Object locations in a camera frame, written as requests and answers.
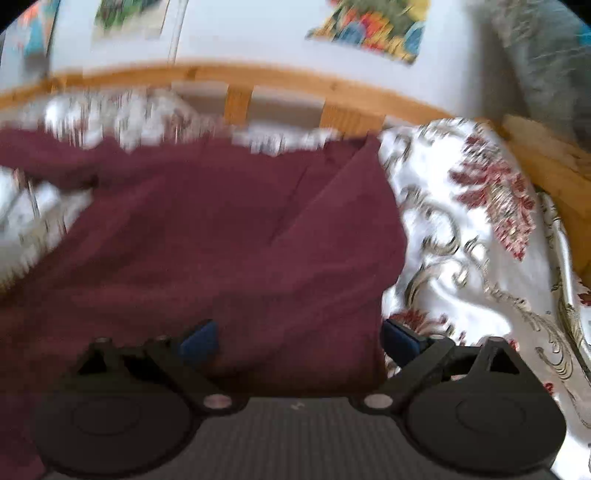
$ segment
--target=wooden slat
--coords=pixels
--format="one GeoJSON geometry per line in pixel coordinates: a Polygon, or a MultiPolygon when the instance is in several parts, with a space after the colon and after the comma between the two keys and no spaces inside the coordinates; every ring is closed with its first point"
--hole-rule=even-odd
{"type": "Polygon", "coordinates": [[[230,125],[245,125],[248,106],[251,104],[252,88],[241,88],[230,85],[226,94],[224,120],[230,125]]]}
{"type": "Polygon", "coordinates": [[[591,180],[530,147],[508,142],[531,181],[560,199],[586,222],[591,220],[591,180]]]}
{"type": "Polygon", "coordinates": [[[345,136],[357,136],[365,135],[371,131],[379,132],[385,120],[384,115],[368,115],[349,108],[325,103],[320,117],[320,127],[336,128],[345,136]]]}
{"type": "Polygon", "coordinates": [[[569,236],[570,254],[573,269],[579,277],[586,275],[586,270],[591,265],[591,220],[585,221],[570,206],[561,199],[554,199],[562,223],[569,236]]]}
{"type": "Polygon", "coordinates": [[[338,77],[239,63],[139,64],[129,69],[95,70],[91,73],[60,73],[42,84],[0,95],[0,108],[16,106],[30,98],[31,88],[44,93],[68,87],[165,86],[174,82],[213,81],[252,89],[265,86],[308,93],[331,105],[351,108],[374,116],[393,116],[413,124],[425,124],[451,115],[394,91],[351,82],[338,77]]]}

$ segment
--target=picture on wall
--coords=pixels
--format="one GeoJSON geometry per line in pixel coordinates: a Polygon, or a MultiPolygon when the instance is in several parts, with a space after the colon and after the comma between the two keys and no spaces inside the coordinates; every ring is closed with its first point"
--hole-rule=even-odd
{"type": "Polygon", "coordinates": [[[430,0],[330,0],[335,11],[308,38],[365,48],[413,63],[430,0]]]}
{"type": "Polygon", "coordinates": [[[94,38],[119,35],[157,37],[170,0],[102,0],[95,16],[94,38]]]}

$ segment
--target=wooden headboard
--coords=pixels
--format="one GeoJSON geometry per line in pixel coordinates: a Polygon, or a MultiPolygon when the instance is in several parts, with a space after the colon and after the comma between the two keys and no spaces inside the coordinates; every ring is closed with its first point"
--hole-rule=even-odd
{"type": "MultiPolygon", "coordinates": [[[[228,85],[225,119],[232,125],[246,122],[254,87],[306,93],[324,99],[320,127],[336,128],[345,135],[379,131],[387,116],[426,124],[453,115],[391,90],[305,70],[240,63],[175,63],[136,65],[127,69],[65,72],[36,85],[0,95],[0,109],[20,106],[37,96],[65,89],[109,86],[166,87],[179,82],[222,82],[228,85]]],[[[591,180],[549,156],[540,142],[527,141],[522,133],[495,126],[520,161],[530,179],[557,202],[571,242],[577,273],[591,284],[591,180]]],[[[576,150],[580,155],[588,155],[576,150]]]]}

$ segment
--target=poster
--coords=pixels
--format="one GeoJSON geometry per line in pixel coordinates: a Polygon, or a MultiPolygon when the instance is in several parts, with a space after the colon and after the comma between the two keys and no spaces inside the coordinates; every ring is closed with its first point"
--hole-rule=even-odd
{"type": "Polygon", "coordinates": [[[94,39],[118,36],[158,37],[170,0],[101,0],[94,39]]]}

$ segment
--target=colorful poster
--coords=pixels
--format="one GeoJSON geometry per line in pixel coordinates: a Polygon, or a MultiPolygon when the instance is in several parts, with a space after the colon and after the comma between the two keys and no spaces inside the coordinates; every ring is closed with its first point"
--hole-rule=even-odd
{"type": "Polygon", "coordinates": [[[119,35],[157,37],[169,0],[102,0],[95,17],[94,38],[119,35]]]}
{"type": "Polygon", "coordinates": [[[430,0],[342,0],[309,38],[379,51],[409,63],[417,58],[430,0]]]}
{"type": "Polygon", "coordinates": [[[17,47],[25,57],[47,55],[60,0],[39,0],[17,20],[17,47]]]}

